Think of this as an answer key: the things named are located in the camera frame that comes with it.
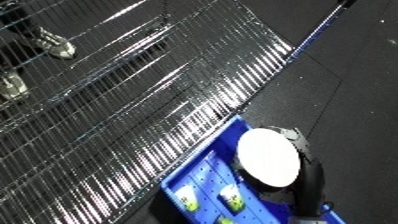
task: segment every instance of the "gray floor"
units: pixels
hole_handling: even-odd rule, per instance
[[[245,0],[297,44],[334,1]],[[298,127],[324,163],[327,197],[347,223],[398,223],[398,0],[359,0],[243,114]],[[162,194],[127,223],[185,223]]]

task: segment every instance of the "person's foot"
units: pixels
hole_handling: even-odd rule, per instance
[[[44,28],[39,28],[36,38],[23,38],[22,43],[32,48],[40,48],[53,57],[59,59],[73,59],[76,55],[76,47],[67,39],[52,34]]]
[[[28,88],[16,69],[0,76],[0,94],[6,100],[18,100],[29,95]]]

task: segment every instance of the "wire shelf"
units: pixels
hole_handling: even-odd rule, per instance
[[[29,89],[0,104],[0,223],[115,222],[293,51],[234,0],[18,7],[29,14],[15,24],[33,19],[78,55],[52,58],[10,37],[13,24],[0,30]]]

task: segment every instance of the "cup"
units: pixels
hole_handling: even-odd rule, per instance
[[[243,201],[236,184],[225,186],[221,190],[220,196],[225,205],[227,205],[228,208],[235,213],[240,212],[245,208],[245,202]]]
[[[188,211],[195,212],[199,209],[199,202],[191,185],[178,189],[175,195]]]

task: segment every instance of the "metal wire rack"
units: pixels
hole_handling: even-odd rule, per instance
[[[0,104],[0,223],[116,222],[293,53],[235,0],[7,4],[3,73],[29,93]],[[26,20],[77,56],[22,44]]]

